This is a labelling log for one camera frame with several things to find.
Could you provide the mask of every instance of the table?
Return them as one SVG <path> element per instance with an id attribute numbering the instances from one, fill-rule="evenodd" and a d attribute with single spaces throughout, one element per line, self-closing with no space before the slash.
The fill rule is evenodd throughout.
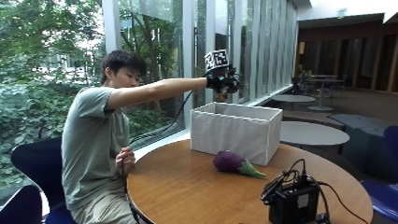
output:
<path id="1" fill-rule="evenodd" d="M 136 163 L 128 176 L 128 192 L 141 211 L 157 224 L 270 223 L 269 206 L 259 195 L 266 183 L 298 159 L 305 159 L 307 174 L 335 189 L 345 205 L 368 223 L 372 217 L 370 196 L 352 176 L 330 161 L 297 147 L 279 145 L 266 167 L 267 175 L 255 179 L 221 173 L 213 166 L 214 155 L 190 148 L 182 140 L 150 151 Z M 360 223 L 343 208 L 333 191 L 323 188 L 331 223 Z M 325 212 L 319 196 L 318 213 Z"/>
<path id="2" fill-rule="evenodd" d="M 319 105 L 309 106 L 309 109 L 314 109 L 314 110 L 333 110 L 333 108 L 322 105 L 325 82 L 342 82 L 343 80 L 327 79 L 327 78 L 314 78 L 314 79 L 307 79 L 307 81 L 309 82 L 321 82 Z"/>
<path id="3" fill-rule="evenodd" d="M 319 77 L 333 77 L 333 78 L 337 78 L 337 76 L 334 76 L 334 75 L 310 75 L 310 77 L 313 77 L 313 78 L 319 78 Z"/>
<path id="4" fill-rule="evenodd" d="M 281 142 L 298 146 L 335 146 L 349 142 L 349 135 L 333 127 L 301 122 L 281 121 Z"/>
<path id="5" fill-rule="evenodd" d="M 305 103 L 314 101 L 311 96 L 281 94 L 271 97 L 273 100 L 291 103 L 290 108 L 294 109 L 294 103 Z"/>

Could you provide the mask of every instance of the grey t-shirt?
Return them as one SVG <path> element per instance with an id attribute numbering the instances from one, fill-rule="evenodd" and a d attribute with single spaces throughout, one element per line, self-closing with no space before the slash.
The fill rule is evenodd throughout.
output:
<path id="1" fill-rule="evenodd" d="M 112 88 L 82 89 L 66 115 L 62 133 L 62 185 L 66 208 L 76 210 L 105 190 L 124 187 L 116 156 L 128 146 L 128 117 L 104 111 Z"/>

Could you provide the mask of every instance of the purple eggplant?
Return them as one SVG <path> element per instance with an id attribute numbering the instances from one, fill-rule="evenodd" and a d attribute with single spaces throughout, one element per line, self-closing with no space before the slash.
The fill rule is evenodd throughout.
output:
<path id="1" fill-rule="evenodd" d="M 222 150 L 217 153 L 213 164 L 221 172 L 231 172 L 258 178 L 266 176 L 246 159 L 229 150 Z"/>

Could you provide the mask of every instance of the white box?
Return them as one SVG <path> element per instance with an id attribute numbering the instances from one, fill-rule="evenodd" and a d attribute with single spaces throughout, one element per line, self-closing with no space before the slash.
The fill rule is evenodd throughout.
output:
<path id="1" fill-rule="evenodd" d="M 279 143 L 281 109 L 210 103 L 190 115 L 191 149 L 214 155 L 230 150 L 253 164 L 269 163 Z"/>

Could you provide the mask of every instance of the man's right arm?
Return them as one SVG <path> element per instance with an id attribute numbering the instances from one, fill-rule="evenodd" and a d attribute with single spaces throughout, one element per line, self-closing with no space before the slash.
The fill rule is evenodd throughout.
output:
<path id="1" fill-rule="evenodd" d="M 167 78 L 148 85 L 134 88 L 118 88 L 109 95 L 108 110 L 129 105 L 158 101 L 161 99 L 183 94 L 186 91 L 206 87 L 206 77 Z"/>

